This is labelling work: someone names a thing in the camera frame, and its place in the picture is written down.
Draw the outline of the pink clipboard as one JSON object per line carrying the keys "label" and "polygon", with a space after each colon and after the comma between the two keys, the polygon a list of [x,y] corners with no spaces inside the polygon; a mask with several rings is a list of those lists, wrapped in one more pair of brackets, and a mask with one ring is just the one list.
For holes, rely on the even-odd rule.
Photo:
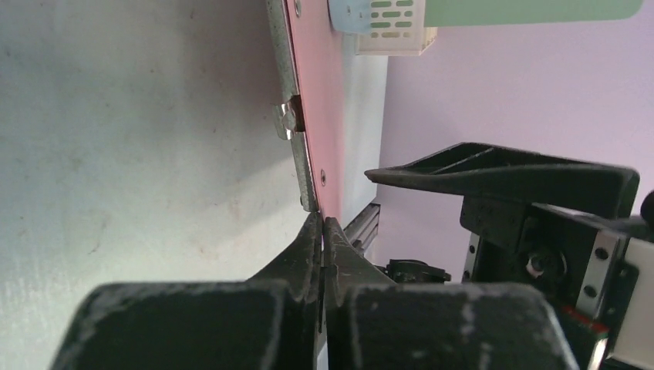
{"label": "pink clipboard", "polygon": [[281,83],[273,117],[290,142],[303,208],[340,219],[344,195],[342,35],[326,1],[268,1]]}

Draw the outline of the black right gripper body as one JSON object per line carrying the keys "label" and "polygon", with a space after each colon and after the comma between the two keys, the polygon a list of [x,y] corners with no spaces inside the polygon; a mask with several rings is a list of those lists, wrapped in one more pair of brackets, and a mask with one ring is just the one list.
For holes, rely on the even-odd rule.
{"label": "black right gripper body", "polygon": [[517,282],[554,308],[581,369],[653,367],[653,198],[606,220],[547,205],[467,197],[463,279]]}

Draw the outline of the green clipboard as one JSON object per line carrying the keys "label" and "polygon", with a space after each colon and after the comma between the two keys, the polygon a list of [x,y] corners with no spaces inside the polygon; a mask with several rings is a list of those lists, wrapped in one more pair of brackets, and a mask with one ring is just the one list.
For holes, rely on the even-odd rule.
{"label": "green clipboard", "polygon": [[426,1],[426,27],[524,25],[628,19],[640,0],[451,0]]}

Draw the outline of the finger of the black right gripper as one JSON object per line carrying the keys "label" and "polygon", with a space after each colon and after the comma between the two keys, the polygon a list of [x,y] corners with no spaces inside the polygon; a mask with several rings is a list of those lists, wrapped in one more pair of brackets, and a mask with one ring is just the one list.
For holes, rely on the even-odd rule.
{"label": "finger of the black right gripper", "polygon": [[630,167],[472,142],[365,175],[390,187],[547,204],[605,219],[630,215],[640,183]]}

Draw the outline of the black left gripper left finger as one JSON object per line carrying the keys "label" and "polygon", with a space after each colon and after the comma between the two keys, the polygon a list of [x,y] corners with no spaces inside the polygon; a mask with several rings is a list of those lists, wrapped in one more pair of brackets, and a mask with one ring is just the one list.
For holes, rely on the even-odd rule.
{"label": "black left gripper left finger", "polygon": [[314,369],[322,216],[246,281],[129,282],[93,289],[54,369]]}

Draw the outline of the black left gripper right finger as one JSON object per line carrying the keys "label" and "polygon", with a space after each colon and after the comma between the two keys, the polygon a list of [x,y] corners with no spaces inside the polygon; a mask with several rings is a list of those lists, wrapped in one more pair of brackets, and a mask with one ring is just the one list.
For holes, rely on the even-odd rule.
{"label": "black left gripper right finger", "polygon": [[398,284],[323,226],[332,369],[575,369],[544,295],[523,284]]}

